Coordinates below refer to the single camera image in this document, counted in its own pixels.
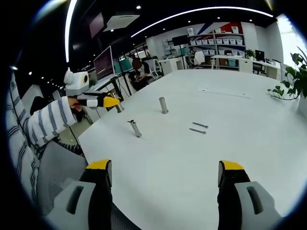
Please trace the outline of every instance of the ceiling light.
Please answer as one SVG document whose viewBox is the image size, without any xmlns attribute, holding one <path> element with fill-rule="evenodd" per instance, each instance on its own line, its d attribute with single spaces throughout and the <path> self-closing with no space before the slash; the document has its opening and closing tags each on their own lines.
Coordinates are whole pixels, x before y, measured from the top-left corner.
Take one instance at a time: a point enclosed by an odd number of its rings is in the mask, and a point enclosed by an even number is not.
<svg viewBox="0 0 307 230">
<path fill-rule="evenodd" d="M 71 0 L 68 11 L 67 11 L 67 17 L 65 22 L 65 56 L 66 56 L 66 62 L 69 62 L 69 33 L 71 29 L 71 18 L 73 14 L 73 10 L 75 9 L 77 0 Z"/>
<path fill-rule="evenodd" d="M 258 11 L 258 10 L 254 10 L 254 9 L 249 9 L 249 8 L 244 8 L 244 7 L 236 7 L 236 6 L 214 6 L 214 7 L 205 7 L 205 8 L 199 8 L 199 9 L 195 9 L 195 10 L 191 10 L 191 11 L 185 11 L 185 12 L 182 12 L 182 13 L 178 13 L 178 14 L 175 14 L 175 15 L 172 15 L 172 16 L 169 16 L 167 18 L 164 18 L 162 20 L 159 20 L 157 21 L 156 23 L 153 23 L 147 27 L 145 27 L 144 29 L 141 29 L 139 32 L 136 32 L 134 35 L 132 35 L 131 37 L 134 37 L 135 35 L 138 35 L 139 33 L 143 32 L 144 30 L 147 30 L 148 28 L 154 26 L 154 25 L 157 25 L 161 22 L 164 22 L 168 19 L 171 19 L 171 18 L 174 18 L 174 17 L 177 17 L 177 16 L 180 16 L 180 15 L 183 15 L 183 14 L 186 14 L 186 13 L 192 13 L 192 12 L 196 12 L 196 11 L 203 11 L 203 10 L 215 10 L 215 9 L 233 9 L 233 10 L 243 10 L 243 11 L 251 11 L 251 12 L 255 12 L 255 13 L 260 13 L 260 14 L 263 14 L 263 15 L 266 15 L 268 17 L 273 17 L 273 15 L 271 14 L 268 14 L 268 13 L 265 13 L 265 12 L 262 12 L 262 11 Z"/>
</svg>

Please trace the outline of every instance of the computer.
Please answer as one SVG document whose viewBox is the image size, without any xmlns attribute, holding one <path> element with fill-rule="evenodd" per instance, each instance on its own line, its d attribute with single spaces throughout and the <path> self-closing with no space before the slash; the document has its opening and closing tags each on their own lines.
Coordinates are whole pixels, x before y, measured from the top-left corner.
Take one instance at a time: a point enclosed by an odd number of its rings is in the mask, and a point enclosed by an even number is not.
<svg viewBox="0 0 307 230">
<path fill-rule="evenodd" d="M 263 51 L 255 50 L 255 53 L 256 53 L 256 60 L 257 61 L 265 61 Z"/>
<path fill-rule="evenodd" d="M 94 66 L 96 69 L 97 80 L 100 80 L 110 75 L 115 75 L 111 46 L 105 49 L 94 60 Z"/>
</svg>

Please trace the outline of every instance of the black ceiling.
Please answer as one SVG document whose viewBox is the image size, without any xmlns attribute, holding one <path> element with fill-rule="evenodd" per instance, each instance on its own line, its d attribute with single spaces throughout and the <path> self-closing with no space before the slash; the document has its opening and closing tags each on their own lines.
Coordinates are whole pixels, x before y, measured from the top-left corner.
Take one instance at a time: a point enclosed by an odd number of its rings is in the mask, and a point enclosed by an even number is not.
<svg viewBox="0 0 307 230">
<path fill-rule="evenodd" d="M 101 41 L 102 48 L 112 45 L 112 51 L 116 54 L 129 51 L 133 48 L 132 44 L 145 42 L 145 36 L 150 37 L 167 32 L 176 28 L 206 22 L 249 22 L 260 26 L 267 26 L 274 22 L 274 18 L 267 17 L 258 13 L 241 10 L 206 10 L 188 13 L 179 17 L 172 18 L 157 24 L 148 30 L 131 38 L 130 36 L 148 25 L 159 21 L 168 16 L 185 12 L 197 8 L 211 6 L 238 6 L 256 9 L 262 12 L 271 12 L 265 1 L 262 0 L 207 0 L 207 1 L 179 1 L 170 0 L 78 0 L 73 14 L 70 35 L 70 63 L 72 70 L 83 68 L 93 60 L 93 54 L 99 54 L 101 48 L 98 39 Z M 53 79 L 55 84 L 62 85 L 63 76 L 68 67 L 65 60 L 64 30 L 69 1 L 59 5 L 52 12 L 40 20 L 34 20 L 35 12 L 45 4 L 45 1 L 32 1 L 27 15 L 23 17 L 24 22 L 20 28 L 23 33 L 18 33 L 20 43 L 23 45 L 21 55 L 16 58 L 16 66 L 19 68 L 15 75 L 25 88 L 32 82 L 41 85 L 43 88 L 50 87 L 47 81 Z M 100 32 L 92 39 L 89 31 L 89 22 L 102 12 L 105 23 L 113 15 L 120 14 L 139 14 L 140 17 L 123 29 L 114 32 Z"/>
</svg>

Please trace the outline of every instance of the chair backrest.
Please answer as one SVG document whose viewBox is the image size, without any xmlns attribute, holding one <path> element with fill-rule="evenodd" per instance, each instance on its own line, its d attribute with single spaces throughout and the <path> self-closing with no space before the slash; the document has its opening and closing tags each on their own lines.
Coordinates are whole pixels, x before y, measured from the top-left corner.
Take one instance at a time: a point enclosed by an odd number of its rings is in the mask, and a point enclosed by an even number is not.
<svg viewBox="0 0 307 230">
<path fill-rule="evenodd" d="M 202 51 L 195 52 L 194 64 L 200 65 L 201 63 L 205 62 L 205 55 Z"/>
</svg>

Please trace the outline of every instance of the computer monitor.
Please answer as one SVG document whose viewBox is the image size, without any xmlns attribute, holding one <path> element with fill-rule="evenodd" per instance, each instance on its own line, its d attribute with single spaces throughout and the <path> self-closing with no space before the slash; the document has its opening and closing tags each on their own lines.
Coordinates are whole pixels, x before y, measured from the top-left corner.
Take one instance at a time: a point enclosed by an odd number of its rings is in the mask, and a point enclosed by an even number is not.
<svg viewBox="0 0 307 230">
<path fill-rule="evenodd" d="M 173 45 L 174 46 L 179 46 L 179 45 L 184 45 L 189 43 L 189 38 L 187 35 L 179 36 L 179 37 L 173 37 L 172 38 Z"/>
<path fill-rule="evenodd" d="M 105 49 L 95 60 L 97 80 L 111 74 L 115 75 L 111 46 Z"/>
<path fill-rule="evenodd" d="M 264 61 L 264 52 L 260 50 L 255 50 L 256 53 L 256 60 Z"/>
</svg>

